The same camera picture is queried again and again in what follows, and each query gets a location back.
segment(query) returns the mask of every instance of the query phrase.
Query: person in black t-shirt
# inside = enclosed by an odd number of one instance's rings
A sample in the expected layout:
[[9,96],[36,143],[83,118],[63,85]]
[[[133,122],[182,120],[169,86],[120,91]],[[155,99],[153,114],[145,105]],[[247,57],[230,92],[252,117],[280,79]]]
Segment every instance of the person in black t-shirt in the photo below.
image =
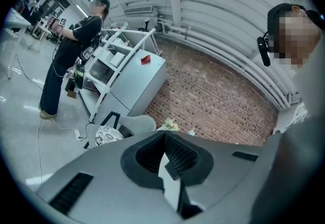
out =
[[91,40],[100,32],[103,20],[108,15],[110,2],[95,0],[90,6],[92,16],[67,29],[55,22],[52,29],[64,36],[46,76],[41,101],[40,117],[49,119],[56,116],[60,99],[62,79],[78,56],[90,46]]

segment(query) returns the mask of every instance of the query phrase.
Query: floor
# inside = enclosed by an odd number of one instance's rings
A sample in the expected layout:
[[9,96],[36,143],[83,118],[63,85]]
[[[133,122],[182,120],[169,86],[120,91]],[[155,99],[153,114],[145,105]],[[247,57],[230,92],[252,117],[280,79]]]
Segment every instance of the floor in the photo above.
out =
[[146,114],[160,127],[179,128],[222,142],[263,146],[277,122],[277,109],[245,77],[188,46],[156,37],[168,79]]
[[[50,66],[54,44],[43,40],[28,46],[34,39],[24,35],[17,51],[21,66],[31,80],[43,88]],[[41,184],[38,145],[40,149],[42,181],[49,178],[59,168],[72,161],[86,150],[84,143],[77,140],[73,130],[61,130],[52,120],[42,120],[39,141],[38,129],[41,118],[38,103],[41,90],[31,84],[21,71],[15,58],[12,77],[7,78],[8,64],[13,43],[0,51],[0,148],[7,165],[18,181],[36,190]],[[62,89],[57,124],[62,128],[76,128],[85,137],[88,112],[81,97],[67,97]]]

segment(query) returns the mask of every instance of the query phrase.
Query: beige shoe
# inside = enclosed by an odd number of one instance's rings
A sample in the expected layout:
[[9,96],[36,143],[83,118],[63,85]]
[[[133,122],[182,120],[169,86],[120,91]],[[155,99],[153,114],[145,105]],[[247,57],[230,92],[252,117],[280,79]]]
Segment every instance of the beige shoe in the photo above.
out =
[[43,119],[50,119],[50,118],[56,117],[56,114],[55,115],[50,115],[46,111],[41,110],[40,111],[40,117],[43,118]]

